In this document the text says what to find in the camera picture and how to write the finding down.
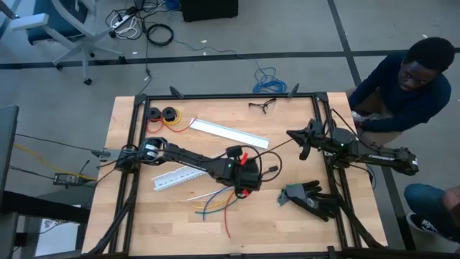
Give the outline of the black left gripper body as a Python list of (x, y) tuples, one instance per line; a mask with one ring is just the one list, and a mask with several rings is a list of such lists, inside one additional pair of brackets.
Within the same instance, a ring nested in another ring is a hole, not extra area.
[(234, 167), (232, 183), (237, 190), (259, 190), (262, 184), (260, 169), (255, 160), (248, 160), (244, 165), (237, 163)]

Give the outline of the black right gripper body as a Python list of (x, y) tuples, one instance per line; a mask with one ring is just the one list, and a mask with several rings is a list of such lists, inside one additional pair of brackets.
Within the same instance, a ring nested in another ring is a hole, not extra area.
[(319, 148), (324, 139), (322, 123), (316, 120), (309, 121), (307, 127), (301, 133), (302, 151), (300, 159), (306, 160), (310, 154), (311, 148)]

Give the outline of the black zip tie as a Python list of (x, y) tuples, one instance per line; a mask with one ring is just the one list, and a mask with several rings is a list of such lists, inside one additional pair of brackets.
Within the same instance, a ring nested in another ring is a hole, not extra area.
[(266, 151), (260, 153), (259, 155), (256, 155), (256, 156), (252, 157), (252, 159), (257, 159), (258, 157), (260, 157), (260, 156), (262, 156), (262, 155), (264, 155), (264, 154), (266, 154), (266, 153), (272, 152), (272, 151), (278, 149), (279, 147), (281, 147), (281, 146), (283, 146), (283, 145), (285, 145), (285, 144), (291, 142), (292, 140), (293, 140), (292, 138), (289, 139), (289, 140), (286, 140), (286, 141), (282, 142), (281, 144), (276, 145), (276, 146), (274, 146), (273, 148), (271, 148), (271, 149), (269, 149), (269, 150), (266, 150)]

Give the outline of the white duct cover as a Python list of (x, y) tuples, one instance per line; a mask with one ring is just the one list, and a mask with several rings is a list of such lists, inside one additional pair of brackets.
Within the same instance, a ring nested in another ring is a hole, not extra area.
[(233, 141), (252, 145), (262, 149), (267, 149), (270, 145), (270, 140), (266, 137), (260, 137), (247, 132), (242, 132), (237, 129), (224, 127), (219, 124), (203, 121), (201, 119), (192, 118), (189, 126), (192, 129), (206, 132), (219, 137), (224, 137)]

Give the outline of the white slotted cable duct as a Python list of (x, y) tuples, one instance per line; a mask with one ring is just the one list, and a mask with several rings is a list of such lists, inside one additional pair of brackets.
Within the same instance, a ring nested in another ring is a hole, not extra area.
[(206, 175), (207, 172), (184, 166), (175, 171), (164, 173), (160, 176), (154, 177), (152, 182), (155, 191), (163, 191), (165, 189), (177, 186), (186, 181), (193, 180), (194, 178)]

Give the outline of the clear safety glasses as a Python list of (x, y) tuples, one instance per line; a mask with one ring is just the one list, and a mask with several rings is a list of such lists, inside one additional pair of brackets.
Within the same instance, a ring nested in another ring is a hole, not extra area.
[(249, 102), (248, 107), (259, 107), (262, 110), (262, 112), (266, 114), (267, 113), (266, 109), (268, 108), (268, 106), (272, 103), (275, 103), (276, 101), (277, 101), (276, 98), (272, 98), (272, 99), (267, 100), (263, 104), (255, 104), (255, 103)]

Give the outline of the black grey work glove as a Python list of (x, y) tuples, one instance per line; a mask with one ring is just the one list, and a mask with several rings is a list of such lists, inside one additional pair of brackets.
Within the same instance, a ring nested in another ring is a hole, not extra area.
[(291, 201), (314, 216), (327, 222), (337, 215), (337, 200), (333, 194), (324, 194), (319, 181), (295, 183), (282, 189), (277, 205), (283, 206)]

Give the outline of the person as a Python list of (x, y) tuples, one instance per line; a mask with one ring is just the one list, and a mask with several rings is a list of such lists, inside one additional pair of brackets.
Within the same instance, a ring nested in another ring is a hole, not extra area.
[(388, 55), (346, 92), (359, 138), (384, 145), (436, 116), (451, 98), (443, 73), (454, 58), (454, 46), (442, 37), (428, 37)]
[(460, 185), (443, 190), (413, 183), (404, 197), (411, 209), (406, 215), (411, 227), (460, 244)]

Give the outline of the black floor box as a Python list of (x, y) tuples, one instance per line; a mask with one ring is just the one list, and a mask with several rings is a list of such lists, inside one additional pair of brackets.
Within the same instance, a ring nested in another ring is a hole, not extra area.
[(239, 12), (239, 0), (180, 0), (185, 22), (233, 18)]

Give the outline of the black power adapter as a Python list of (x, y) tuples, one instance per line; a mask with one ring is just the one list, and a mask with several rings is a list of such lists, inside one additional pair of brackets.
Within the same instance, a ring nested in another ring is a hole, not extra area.
[(53, 184), (59, 186), (79, 186), (82, 184), (82, 178), (79, 175), (70, 175), (68, 173), (55, 173)]

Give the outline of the white power strip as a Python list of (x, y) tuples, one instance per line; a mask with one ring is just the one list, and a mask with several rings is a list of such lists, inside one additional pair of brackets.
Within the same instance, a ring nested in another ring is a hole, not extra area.
[(134, 12), (118, 12), (116, 13), (110, 21), (110, 28), (117, 29), (122, 26), (129, 19), (133, 18), (135, 15)]

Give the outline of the office chair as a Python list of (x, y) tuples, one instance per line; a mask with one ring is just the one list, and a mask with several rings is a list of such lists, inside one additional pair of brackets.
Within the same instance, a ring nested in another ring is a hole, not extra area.
[(98, 0), (34, 0), (33, 13), (19, 16), (0, 0), (0, 12), (10, 20), (12, 32), (25, 32), (30, 45), (41, 42), (56, 42), (65, 48), (65, 52), (51, 61), (57, 70), (63, 69), (63, 62), (79, 55), (82, 63), (83, 82), (92, 84), (88, 75), (89, 61), (100, 50), (118, 56), (124, 56), (117, 50), (97, 45), (97, 42), (111, 31), (107, 27), (101, 31), (94, 29), (97, 17), (96, 2)]

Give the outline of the black side desk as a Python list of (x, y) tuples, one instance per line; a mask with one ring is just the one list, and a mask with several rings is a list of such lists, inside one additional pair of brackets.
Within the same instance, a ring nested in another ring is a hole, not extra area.
[(12, 191), (0, 191), (0, 259), (12, 259), (19, 215), (85, 224), (89, 214), (88, 209)]

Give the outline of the dark grey monitor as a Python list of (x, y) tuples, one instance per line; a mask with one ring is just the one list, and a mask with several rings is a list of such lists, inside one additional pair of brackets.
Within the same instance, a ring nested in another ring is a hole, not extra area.
[(0, 107), (0, 208), (12, 154), (14, 135), (17, 128), (19, 107), (16, 105)]

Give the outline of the black aluminium table frame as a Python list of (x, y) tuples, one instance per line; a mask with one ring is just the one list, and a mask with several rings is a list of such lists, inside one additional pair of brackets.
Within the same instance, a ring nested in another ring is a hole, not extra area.
[[(289, 99), (278, 96), (264, 114), (249, 102), (262, 103), (264, 94), (190, 95), (184, 99), (155, 96), (152, 105), (179, 109), (183, 120), (178, 128), (188, 126), (193, 117), (266, 137), (270, 148), (289, 140), (286, 131), (305, 127), (326, 108), (314, 104), (308, 94)], [(203, 155), (222, 154), (232, 141), (196, 129), (172, 132), (162, 128), (152, 135)], [(301, 161), (300, 148), (289, 142), (265, 156), (264, 165), (283, 161), (282, 173), (262, 185), (260, 191), (231, 206), (225, 205), (229, 192), (208, 176), (200, 176), (164, 191), (155, 191), (152, 179), (175, 169), (173, 164), (143, 166), (137, 175), (139, 185), (133, 210), (122, 221), (116, 252), (129, 256), (189, 255), (211, 257), (256, 255), (280, 257), (283, 253), (323, 252), (339, 249), (339, 238), (352, 238), (347, 220), (324, 222), (299, 206), (278, 206), (277, 195), (291, 183), (318, 180), (324, 190), (340, 186), (328, 180), (324, 156), (313, 151)]]

